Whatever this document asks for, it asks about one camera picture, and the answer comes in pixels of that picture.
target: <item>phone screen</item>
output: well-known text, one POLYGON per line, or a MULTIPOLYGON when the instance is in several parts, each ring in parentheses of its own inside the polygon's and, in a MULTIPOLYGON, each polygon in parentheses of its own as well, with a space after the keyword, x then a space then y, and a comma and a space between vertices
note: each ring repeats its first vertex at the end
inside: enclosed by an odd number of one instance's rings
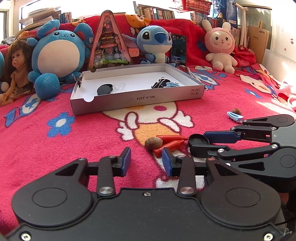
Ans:
POLYGON ((186 65, 186 36, 172 35, 172 63, 186 65))

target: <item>blue hair clip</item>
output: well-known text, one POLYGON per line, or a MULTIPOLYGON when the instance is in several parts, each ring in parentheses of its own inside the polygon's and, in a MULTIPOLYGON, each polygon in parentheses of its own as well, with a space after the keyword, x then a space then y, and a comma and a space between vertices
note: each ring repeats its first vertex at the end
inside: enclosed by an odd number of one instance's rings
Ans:
POLYGON ((177 86, 179 86, 179 84, 173 83, 173 82, 168 82, 168 83, 166 83, 165 87, 177 87, 177 86))
POLYGON ((227 111, 227 115, 229 118, 231 118, 233 121, 242 123, 242 119, 244 118, 242 115, 235 114, 233 112, 227 111))

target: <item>pink bunny plush toy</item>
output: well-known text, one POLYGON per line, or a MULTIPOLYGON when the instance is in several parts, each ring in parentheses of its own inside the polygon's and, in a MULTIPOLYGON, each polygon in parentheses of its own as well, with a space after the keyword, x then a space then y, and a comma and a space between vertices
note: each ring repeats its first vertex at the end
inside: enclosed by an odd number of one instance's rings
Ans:
POLYGON ((213 68, 230 74, 234 74, 234 68, 237 61, 230 56, 234 50, 234 38, 230 33, 231 25, 228 22, 223 23, 222 28, 212 28, 208 20, 202 21, 202 26, 206 30, 205 46, 210 51, 206 55, 206 60, 211 61, 213 68))

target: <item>toy tower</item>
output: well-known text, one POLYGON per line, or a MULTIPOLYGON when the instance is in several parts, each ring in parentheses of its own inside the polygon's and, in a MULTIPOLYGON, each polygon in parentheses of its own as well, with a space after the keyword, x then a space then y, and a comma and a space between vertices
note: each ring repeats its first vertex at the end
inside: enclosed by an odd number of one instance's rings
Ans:
POLYGON ((133 64, 128 48, 113 13, 106 10, 102 13, 96 33, 88 69, 115 67, 133 64))

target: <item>silver bolt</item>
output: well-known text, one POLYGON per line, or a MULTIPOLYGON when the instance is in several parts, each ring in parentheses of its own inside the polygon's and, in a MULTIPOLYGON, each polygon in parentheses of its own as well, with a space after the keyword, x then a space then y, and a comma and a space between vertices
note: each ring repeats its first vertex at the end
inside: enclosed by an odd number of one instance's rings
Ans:
POLYGON ((101 194, 111 194, 113 192, 113 189, 111 187, 101 187, 99 189, 99 193, 101 194))
POLYGON ((182 188, 180 188, 180 192, 182 194, 192 194, 194 192, 194 190, 191 187, 182 187, 182 188))
POLYGON ((23 233, 21 234, 20 238, 24 241, 30 241, 31 240, 31 236, 27 233, 23 233))
POLYGON ((274 238, 273 234, 268 233, 264 236, 264 241, 271 241, 274 238))

